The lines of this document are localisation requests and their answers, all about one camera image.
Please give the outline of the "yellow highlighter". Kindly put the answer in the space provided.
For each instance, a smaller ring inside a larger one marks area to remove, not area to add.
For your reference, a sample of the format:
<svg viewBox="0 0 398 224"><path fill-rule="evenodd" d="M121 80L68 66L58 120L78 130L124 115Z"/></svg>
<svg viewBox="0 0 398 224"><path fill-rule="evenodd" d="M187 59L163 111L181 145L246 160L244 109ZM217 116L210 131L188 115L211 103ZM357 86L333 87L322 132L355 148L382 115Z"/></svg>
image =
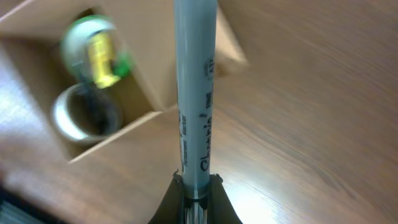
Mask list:
<svg viewBox="0 0 398 224"><path fill-rule="evenodd" d="M120 81L114 74L114 51L111 36L107 32L98 32L88 39L88 58L95 85L99 89L109 88Z"/></svg>

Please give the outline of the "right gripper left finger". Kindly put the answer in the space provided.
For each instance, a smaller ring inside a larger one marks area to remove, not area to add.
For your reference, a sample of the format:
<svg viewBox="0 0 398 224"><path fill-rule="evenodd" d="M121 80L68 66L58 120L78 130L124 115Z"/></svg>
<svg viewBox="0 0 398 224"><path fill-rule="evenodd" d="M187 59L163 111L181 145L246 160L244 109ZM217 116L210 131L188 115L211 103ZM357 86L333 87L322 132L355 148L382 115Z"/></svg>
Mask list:
<svg viewBox="0 0 398 224"><path fill-rule="evenodd" d="M182 176L176 170L160 205L148 224L186 224L185 192Z"/></svg>

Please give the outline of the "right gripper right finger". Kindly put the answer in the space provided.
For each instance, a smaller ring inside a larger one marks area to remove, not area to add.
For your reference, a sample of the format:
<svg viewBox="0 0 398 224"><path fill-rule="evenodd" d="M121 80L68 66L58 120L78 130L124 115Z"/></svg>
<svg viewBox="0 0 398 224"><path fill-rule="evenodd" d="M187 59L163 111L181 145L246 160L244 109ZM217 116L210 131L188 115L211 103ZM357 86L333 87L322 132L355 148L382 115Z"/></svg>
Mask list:
<svg viewBox="0 0 398 224"><path fill-rule="evenodd" d="M208 224L243 224L228 198L219 174L210 175Z"/></svg>

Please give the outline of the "beige tape roll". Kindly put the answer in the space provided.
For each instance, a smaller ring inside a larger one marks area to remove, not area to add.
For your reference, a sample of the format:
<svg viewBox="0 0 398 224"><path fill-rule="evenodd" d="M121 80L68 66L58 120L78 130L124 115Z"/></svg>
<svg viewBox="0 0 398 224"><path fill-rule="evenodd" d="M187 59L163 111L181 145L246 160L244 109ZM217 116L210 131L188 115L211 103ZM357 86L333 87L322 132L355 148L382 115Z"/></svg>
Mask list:
<svg viewBox="0 0 398 224"><path fill-rule="evenodd" d="M119 131L123 116L118 104L105 90L78 83L54 101L52 119L69 141L92 145Z"/></svg>

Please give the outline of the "cardboard box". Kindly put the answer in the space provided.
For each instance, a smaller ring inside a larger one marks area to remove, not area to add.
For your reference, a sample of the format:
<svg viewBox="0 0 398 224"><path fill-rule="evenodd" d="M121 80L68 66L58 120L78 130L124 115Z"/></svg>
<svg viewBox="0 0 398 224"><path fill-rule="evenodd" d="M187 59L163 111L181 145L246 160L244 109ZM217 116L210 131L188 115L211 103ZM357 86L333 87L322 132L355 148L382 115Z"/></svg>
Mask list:
<svg viewBox="0 0 398 224"><path fill-rule="evenodd" d="M78 143L56 128L52 108L75 84L60 40L72 21L89 13L110 18L116 47L136 66L109 89L121 129ZM77 161L176 104L172 13L171 1L1 0L1 160Z"/></svg>

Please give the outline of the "green tape roll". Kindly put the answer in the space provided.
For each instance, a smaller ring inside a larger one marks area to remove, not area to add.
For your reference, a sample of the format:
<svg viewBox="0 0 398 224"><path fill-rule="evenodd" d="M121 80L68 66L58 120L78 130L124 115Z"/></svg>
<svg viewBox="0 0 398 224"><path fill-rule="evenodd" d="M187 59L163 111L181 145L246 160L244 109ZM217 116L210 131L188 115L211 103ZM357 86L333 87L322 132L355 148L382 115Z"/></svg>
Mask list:
<svg viewBox="0 0 398 224"><path fill-rule="evenodd" d="M81 82L95 85L88 58L88 39L98 32L107 32L111 36L114 60L112 63L115 75L121 79L127 77L135 64L130 54L119 46L116 37L116 26L106 16L89 15L74 21L65 32L60 45L62 62L67 70Z"/></svg>

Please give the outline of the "black marker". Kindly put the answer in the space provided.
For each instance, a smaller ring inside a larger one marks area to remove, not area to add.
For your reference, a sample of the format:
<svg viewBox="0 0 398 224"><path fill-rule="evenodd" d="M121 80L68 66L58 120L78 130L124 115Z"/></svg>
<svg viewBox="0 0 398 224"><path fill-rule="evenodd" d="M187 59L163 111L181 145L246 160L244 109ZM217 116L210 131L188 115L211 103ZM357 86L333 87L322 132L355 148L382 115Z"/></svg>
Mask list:
<svg viewBox="0 0 398 224"><path fill-rule="evenodd" d="M183 220L208 223L216 0L174 1Z"/></svg>

